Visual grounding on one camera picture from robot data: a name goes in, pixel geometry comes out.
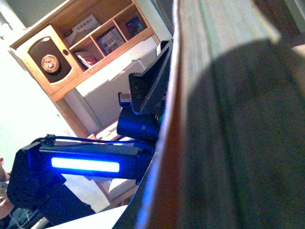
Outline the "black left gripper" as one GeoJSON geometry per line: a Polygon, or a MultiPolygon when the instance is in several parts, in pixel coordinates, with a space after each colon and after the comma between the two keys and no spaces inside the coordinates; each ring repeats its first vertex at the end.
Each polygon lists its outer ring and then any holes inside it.
{"type": "Polygon", "coordinates": [[[142,73],[131,73],[128,94],[118,93],[121,112],[117,124],[119,135],[147,144],[155,144],[165,112],[163,97],[167,90],[173,41],[164,46],[154,62],[142,73]]]}

